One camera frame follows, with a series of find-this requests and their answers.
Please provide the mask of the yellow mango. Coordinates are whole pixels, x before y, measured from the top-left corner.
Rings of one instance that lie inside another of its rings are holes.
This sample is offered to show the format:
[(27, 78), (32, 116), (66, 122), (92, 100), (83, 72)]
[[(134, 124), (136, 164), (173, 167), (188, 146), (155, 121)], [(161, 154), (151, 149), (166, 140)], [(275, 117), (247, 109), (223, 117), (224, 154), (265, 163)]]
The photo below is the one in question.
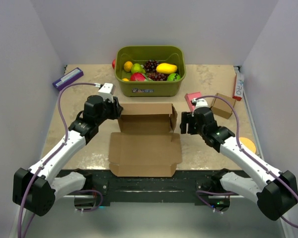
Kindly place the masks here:
[(161, 74), (172, 74), (177, 71), (177, 66), (169, 63), (160, 63), (156, 67), (156, 71)]

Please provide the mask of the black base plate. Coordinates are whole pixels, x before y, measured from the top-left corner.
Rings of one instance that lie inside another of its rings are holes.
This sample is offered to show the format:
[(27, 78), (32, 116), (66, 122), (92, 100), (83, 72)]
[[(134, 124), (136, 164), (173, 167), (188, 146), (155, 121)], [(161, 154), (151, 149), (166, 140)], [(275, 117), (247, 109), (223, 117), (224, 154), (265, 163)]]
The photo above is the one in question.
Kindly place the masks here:
[(110, 170), (81, 170), (87, 177), (84, 193), (73, 192), (77, 209), (94, 205), (110, 206), (127, 203), (193, 203), (208, 202), (213, 208), (225, 211), (231, 196), (216, 185), (221, 170), (177, 170), (167, 177), (118, 177)]

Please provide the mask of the green plastic bin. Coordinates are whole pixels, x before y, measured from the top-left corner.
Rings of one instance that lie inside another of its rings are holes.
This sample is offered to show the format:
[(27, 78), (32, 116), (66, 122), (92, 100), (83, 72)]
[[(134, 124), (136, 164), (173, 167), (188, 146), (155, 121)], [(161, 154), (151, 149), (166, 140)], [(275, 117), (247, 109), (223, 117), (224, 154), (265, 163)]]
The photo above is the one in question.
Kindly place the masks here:
[(175, 46), (126, 46), (116, 54), (114, 72), (127, 97), (172, 97), (186, 75), (184, 54)]

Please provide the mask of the small brown cardboard box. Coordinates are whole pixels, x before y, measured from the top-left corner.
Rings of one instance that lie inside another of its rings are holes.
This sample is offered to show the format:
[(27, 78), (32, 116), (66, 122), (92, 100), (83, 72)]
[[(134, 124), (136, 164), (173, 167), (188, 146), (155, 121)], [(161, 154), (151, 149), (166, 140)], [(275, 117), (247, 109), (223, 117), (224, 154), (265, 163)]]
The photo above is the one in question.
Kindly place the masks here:
[(233, 110), (226, 102), (219, 99), (218, 97), (225, 99), (225, 101), (230, 103), (232, 107), (235, 106), (236, 99), (228, 97), (228, 96), (220, 94), (220, 93), (217, 93), (216, 96), (217, 96), (217, 98), (214, 98), (213, 102), (211, 104), (212, 112), (217, 116), (220, 116), (225, 119), (229, 119), (231, 117), (231, 115), (233, 114)]

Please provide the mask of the red fruit behind bin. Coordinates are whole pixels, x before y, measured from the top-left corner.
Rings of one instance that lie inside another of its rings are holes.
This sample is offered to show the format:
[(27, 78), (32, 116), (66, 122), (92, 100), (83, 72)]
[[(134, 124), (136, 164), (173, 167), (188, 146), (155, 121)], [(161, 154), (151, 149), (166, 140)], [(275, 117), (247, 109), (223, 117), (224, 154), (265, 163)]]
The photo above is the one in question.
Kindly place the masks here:
[(116, 65), (116, 59), (113, 59), (112, 61), (112, 68), (115, 69), (115, 65)]

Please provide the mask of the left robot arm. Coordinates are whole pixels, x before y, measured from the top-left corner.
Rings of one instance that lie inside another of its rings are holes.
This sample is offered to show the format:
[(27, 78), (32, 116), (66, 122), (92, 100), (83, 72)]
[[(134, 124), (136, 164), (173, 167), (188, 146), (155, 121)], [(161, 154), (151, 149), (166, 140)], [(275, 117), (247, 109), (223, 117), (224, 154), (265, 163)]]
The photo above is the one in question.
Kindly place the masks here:
[(64, 165), (99, 132), (99, 126), (107, 119), (118, 119), (123, 107), (117, 97), (109, 99), (89, 96), (71, 123), (61, 141), (29, 169), (18, 169), (13, 177), (12, 200), (15, 204), (44, 216), (59, 198), (79, 191), (89, 194), (93, 182), (81, 173), (71, 173), (64, 178), (57, 175)]

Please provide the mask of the dark grape bunch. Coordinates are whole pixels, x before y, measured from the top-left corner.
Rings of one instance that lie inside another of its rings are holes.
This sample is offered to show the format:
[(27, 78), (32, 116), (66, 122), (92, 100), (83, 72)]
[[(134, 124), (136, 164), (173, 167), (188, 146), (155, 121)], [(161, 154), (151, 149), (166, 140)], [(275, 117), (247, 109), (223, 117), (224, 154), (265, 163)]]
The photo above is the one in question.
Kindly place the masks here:
[(144, 70), (146, 71), (146, 73), (156, 72), (156, 68), (159, 64), (159, 61), (150, 59), (144, 64)]
[(152, 81), (166, 81), (168, 76), (168, 74), (159, 72), (151, 72), (147, 74), (147, 78), (149, 78)]

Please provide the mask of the red white toothpaste box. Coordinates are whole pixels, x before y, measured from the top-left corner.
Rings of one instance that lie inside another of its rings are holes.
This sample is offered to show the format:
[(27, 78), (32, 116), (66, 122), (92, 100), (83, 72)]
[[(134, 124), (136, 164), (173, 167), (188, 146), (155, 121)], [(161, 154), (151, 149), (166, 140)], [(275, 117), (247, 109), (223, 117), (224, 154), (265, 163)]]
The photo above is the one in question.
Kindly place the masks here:
[(244, 89), (244, 75), (240, 72), (237, 72), (235, 76), (232, 97), (237, 101), (241, 101), (243, 98), (243, 89)]

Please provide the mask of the dark grape bunch upper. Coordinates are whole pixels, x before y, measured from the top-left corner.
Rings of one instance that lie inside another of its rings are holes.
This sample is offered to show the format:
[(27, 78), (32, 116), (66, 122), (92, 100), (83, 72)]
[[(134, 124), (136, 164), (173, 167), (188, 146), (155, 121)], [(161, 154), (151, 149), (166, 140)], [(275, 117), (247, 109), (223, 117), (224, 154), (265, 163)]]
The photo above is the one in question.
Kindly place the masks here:
[(146, 71), (146, 73), (156, 72), (156, 68), (159, 64), (159, 61), (150, 59), (144, 64), (144, 70)]

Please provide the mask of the orange round sponge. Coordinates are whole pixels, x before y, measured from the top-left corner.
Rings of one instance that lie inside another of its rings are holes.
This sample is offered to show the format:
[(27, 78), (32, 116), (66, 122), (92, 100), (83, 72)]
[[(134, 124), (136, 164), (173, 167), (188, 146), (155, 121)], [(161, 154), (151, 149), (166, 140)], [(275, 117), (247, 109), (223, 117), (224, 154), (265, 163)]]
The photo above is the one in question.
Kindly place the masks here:
[(240, 137), (239, 141), (244, 147), (248, 148), (252, 153), (256, 153), (256, 145), (252, 140), (246, 137)]

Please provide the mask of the large cardboard box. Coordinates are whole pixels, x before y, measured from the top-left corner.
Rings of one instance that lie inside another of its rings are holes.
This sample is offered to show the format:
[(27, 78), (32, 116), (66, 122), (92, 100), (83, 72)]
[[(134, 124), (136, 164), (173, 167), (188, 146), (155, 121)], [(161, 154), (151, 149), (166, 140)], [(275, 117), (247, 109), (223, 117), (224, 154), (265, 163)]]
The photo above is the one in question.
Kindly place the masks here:
[(109, 169), (118, 177), (172, 177), (182, 162), (172, 103), (126, 103), (118, 119), (120, 132), (109, 144)]

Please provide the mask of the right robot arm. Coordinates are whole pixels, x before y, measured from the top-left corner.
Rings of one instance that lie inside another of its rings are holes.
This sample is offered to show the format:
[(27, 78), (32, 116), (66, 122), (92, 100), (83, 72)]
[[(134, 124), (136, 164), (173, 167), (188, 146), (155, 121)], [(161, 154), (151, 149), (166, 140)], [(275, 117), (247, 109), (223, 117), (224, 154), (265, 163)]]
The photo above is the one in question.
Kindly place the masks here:
[(234, 161), (249, 178), (241, 178), (228, 170), (211, 183), (212, 191), (222, 195), (226, 191), (237, 193), (257, 204), (270, 220), (281, 218), (297, 204), (297, 179), (290, 171), (281, 172), (270, 166), (242, 144), (225, 126), (219, 126), (212, 110), (199, 107), (193, 112), (182, 112), (182, 134), (202, 137), (218, 153)]

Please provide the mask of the green pear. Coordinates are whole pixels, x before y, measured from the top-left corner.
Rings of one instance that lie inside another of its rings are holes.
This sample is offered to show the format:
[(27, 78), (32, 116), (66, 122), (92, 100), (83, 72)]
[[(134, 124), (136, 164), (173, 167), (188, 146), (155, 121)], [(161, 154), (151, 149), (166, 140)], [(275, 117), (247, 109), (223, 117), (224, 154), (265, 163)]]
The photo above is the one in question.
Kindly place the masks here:
[(134, 73), (143, 73), (143, 74), (145, 74), (145, 72), (146, 71), (144, 70), (144, 68), (139, 63), (135, 63), (131, 67), (131, 74), (134, 74)]

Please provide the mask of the purple rectangular box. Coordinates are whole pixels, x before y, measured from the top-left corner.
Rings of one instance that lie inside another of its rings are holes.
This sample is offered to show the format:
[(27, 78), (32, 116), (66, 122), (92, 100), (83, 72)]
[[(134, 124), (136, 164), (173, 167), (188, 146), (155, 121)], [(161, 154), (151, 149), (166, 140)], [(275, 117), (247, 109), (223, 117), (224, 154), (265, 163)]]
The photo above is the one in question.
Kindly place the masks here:
[(58, 80), (54, 81), (52, 85), (54, 86), (55, 89), (58, 91), (63, 90), (66, 86), (72, 84), (79, 78), (83, 77), (84, 73), (80, 68), (75, 68), (69, 73), (63, 75), (61, 78)]

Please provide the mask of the dark grape bunch lower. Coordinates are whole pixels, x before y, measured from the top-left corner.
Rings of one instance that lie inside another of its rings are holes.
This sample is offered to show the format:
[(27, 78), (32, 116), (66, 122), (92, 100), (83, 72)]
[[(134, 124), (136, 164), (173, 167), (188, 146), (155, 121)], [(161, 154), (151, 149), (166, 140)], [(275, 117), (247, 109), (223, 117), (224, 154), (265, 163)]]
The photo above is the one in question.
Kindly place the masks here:
[(159, 72), (151, 72), (147, 74), (147, 78), (149, 78), (152, 81), (166, 81), (168, 76), (168, 74)]

